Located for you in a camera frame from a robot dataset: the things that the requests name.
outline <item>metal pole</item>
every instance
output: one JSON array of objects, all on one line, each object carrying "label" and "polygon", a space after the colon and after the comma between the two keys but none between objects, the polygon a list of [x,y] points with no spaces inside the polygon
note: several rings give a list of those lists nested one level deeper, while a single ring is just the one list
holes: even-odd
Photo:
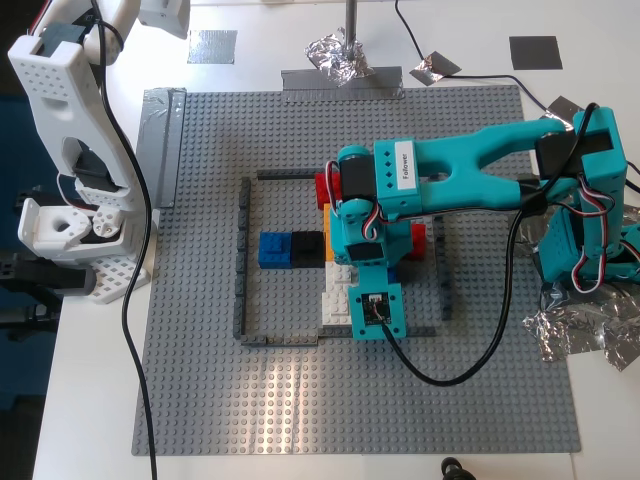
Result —
[{"label": "metal pole", "polygon": [[347,18],[345,20],[345,50],[347,57],[353,60],[354,46],[356,41],[356,17],[358,12],[358,0],[346,0],[347,2]]}]

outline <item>white table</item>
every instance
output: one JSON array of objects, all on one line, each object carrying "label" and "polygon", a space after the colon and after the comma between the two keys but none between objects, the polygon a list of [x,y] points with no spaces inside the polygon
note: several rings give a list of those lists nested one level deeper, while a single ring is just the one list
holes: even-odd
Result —
[{"label": "white table", "polygon": [[[510,35],[556,35],[561,71],[517,72],[542,102],[558,95],[597,101],[617,116],[627,157],[638,161],[640,97],[637,46],[640,7],[634,0],[433,0],[402,4],[423,51],[438,50],[467,74],[512,72]],[[188,44],[136,24],[109,70],[116,115],[135,145],[142,93],[153,87],[189,91],[281,90],[280,71],[310,68],[303,48],[344,21],[343,4],[194,7],[192,29],[238,30],[235,65],[188,65]],[[358,38],[373,66],[400,65],[406,87],[417,55],[391,3],[363,3]],[[477,84],[446,81],[446,86]],[[437,88],[445,86],[441,82]],[[525,116],[540,116],[523,95]],[[636,181],[639,179],[630,174]],[[627,202],[638,203],[628,194]],[[155,244],[150,248],[151,269]],[[151,288],[132,299],[131,329],[143,345]],[[131,455],[138,383],[120,329],[120,301],[94,306],[64,302],[53,360],[36,480],[149,478],[146,457]],[[634,478],[640,446],[640,361],[623,373],[601,352],[569,359],[582,441],[577,454],[461,455],[481,480]],[[159,457],[161,479],[262,478],[437,479],[442,456],[300,455]]]}]

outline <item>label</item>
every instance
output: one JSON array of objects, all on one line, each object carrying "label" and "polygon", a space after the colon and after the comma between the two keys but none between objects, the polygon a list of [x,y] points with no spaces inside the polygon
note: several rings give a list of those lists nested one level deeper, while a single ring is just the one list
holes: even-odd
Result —
[{"label": "label", "polygon": [[416,164],[413,159],[413,141],[396,142],[395,148],[398,190],[415,190]]}]

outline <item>yellow lego brick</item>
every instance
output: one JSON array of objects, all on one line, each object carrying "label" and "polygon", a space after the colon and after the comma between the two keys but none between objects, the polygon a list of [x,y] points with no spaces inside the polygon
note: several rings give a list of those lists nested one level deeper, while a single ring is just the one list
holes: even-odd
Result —
[{"label": "yellow lego brick", "polygon": [[327,262],[333,262],[333,249],[331,248],[331,230],[329,229],[329,215],[331,205],[324,204],[324,258]]}]

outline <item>teal robotic arm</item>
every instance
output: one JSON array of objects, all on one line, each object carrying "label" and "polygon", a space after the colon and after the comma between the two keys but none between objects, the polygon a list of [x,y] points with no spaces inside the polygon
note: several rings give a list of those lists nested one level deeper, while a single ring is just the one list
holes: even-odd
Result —
[{"label": "teal robotic arm", "polygon": [[[387,269],[412,250],[410,221],[425,215],[522,209],[528,216],[568,197],[539,246],[544,280],[572,279],[577,267],[580,279],[640,278],[640,228],[622,227],[627,163],[613,112],[589,114],[580,142],[562,122],[542,119],[458,137],[378,141],[373,154],[361,146],[342,149],[342,200],[332,203],[331,246],[337,263],[359,269],[360,283],[349,289],[354,338],[385,338],[382,324],[394,337],[406,336],[402,288],[389,283]],[[574,118],[576,131],[583,115]],[[483,171],[528,150],[536,151],[539,179]]]}]

